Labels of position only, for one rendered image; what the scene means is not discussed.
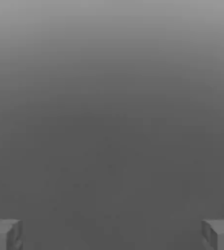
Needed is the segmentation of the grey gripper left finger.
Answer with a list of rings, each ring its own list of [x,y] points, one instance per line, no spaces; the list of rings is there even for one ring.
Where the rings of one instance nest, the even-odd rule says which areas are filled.
[[[23,250],[23,221],[0,219],[0,250]]]

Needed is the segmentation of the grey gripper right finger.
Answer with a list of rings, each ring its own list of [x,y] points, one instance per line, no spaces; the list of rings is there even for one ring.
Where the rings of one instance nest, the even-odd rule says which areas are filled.
[[[204,250],[224,250],[224,219],[204,219],[201,222]]]

